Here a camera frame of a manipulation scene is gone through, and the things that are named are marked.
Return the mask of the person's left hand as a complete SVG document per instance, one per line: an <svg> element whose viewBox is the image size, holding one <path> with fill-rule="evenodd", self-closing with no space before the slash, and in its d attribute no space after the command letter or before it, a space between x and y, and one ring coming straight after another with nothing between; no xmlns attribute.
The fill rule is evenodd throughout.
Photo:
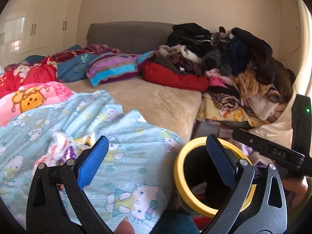
<svg viewBox="0 0 312 234"><path fill-rule="evenodd" d="M135 234L133 226L129 222L129 218L125 217L114 230L114 234Z"/></svg>

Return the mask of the person's right hand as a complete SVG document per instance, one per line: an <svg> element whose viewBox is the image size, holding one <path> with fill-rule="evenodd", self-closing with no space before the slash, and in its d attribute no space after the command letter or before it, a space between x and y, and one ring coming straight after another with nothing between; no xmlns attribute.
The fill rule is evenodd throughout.
<svg viewBox="0 0 312 234"><path fill-rule="evenodd" d="M305 177L288 177L282 180L282 184L287 191L295 194L290 203L290 208L295 209L300 205L308 192L307 179Z"/></svg>

